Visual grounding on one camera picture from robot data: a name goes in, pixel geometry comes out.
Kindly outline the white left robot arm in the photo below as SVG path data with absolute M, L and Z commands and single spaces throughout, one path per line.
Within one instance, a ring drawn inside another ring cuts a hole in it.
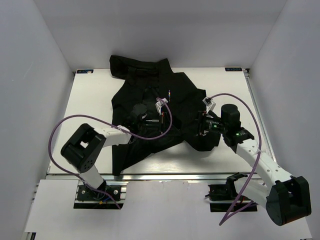
M 131 111 L 113 110 L 112 123 L 107 128 L 83 123 L 64 144 L 60 154 L 77 170 L 90 196 L 99 200 L 106 193 L 106 182 L 95 166 L 102 148 L 115 146 L 112 158 L 121 164 L 135 164 L 146 158 L 151 153 L 148 145 L 165 135 L 161 127 L 149 126 L 150 122 L 161 122 L 163 106 L 158 101 L 152 108 L 138 103 Z

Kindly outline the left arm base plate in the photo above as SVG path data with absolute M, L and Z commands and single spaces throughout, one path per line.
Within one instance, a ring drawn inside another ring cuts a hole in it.
M 82 210 L 120 210 L 125 202 L 128 182 L 107 181 L 104 192 L 108 193 L 118 204 L 106 194 L 96 192 L 78 183 L 73 208 Z

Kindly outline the black zip jacket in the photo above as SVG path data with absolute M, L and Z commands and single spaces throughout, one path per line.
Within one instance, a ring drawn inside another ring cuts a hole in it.
M 155 154 L 187 142 L 199 152 L 208 152 L 219 145 L 220 135 L 209 132 L 205 136 L 197 134 L 197 117 L 206 110 L 203 99 L 207 96 L 204 89 L 197 88 L 183 72 L 174 73 L 168 59 L 158 62 L 139 61 L 118 55 L 109 59 L 110 72 L 115 78 L 124 81 L 113 96 L 112 124 L 121 125 L 141 138 L 132 137 L 131 143 L 112 146 L 112 174 L 121 171 Z M 146 120 L 158 119 L 157 98 L 168 100 L 168 109 L 163 111 L 172 121 L 169 132 L 161 137 L 159 130 L 139 126 L 134 116 L 134 107 L 146 108 Z

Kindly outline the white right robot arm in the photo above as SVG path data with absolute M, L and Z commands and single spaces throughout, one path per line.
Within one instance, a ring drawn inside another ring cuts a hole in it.
M 224 104 L 220 116 L 212 112 L 198 114 L 198 133 L 220 134 L 225 144 L 245 160 L 263 183 L 250 179 L 248 174 L 235 173 L 225 182 L 225 189 L 211 191 L 212 201 L 227 197 L 237 201 L 246 197 L 266 209 L 270 219 L 278 226 L 309 216 L 312 213 L 308 181 L 295 177 L 280 167 L 258 141 L 241 125 L 240 112 L 234 104 Z

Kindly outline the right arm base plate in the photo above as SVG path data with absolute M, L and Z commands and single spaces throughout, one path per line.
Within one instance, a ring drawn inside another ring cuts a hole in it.
M 209 199 L 210 212 L 211 213 L 225 213 L 235 200 L 238 193 L 235 190 L 234 182 L 241 178 L 247 178 L 247 174 L 236 173 L 229 176 L 224 184 L 210 184 L 208 186 L 208 194 L 204 197 Z M 245 196 L 241 196 L 236 202 L 235 206 L 231 210 L 234 212 L 241 209 L 251 200 Z M 257 205 L 252 203 L 241 212 L 257 212 Z

